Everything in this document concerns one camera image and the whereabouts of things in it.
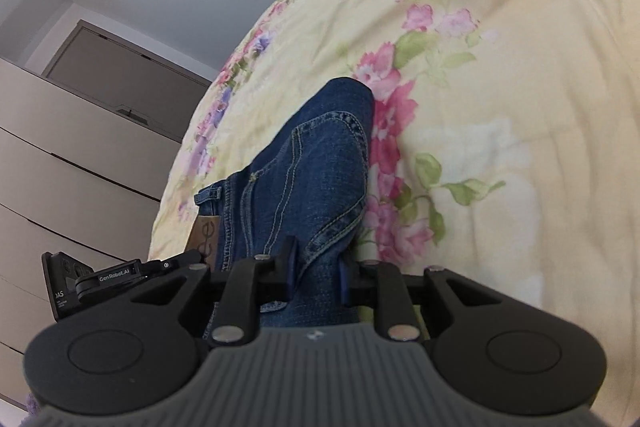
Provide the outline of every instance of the denim fabric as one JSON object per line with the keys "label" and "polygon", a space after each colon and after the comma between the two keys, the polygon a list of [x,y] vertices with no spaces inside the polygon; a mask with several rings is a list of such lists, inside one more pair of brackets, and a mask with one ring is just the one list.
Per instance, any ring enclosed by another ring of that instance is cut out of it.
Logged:
{"label": "denim fabric", "polygon": [[200,215],[221,216],[218,270],[258,253],[277,255],[287,235],[298,238],[294,297],[264,305],[261,325],[357,321],[339,301],[338,256],[364,213],[372,118],[369,88],[334,78],[251,165],[196,194]]}

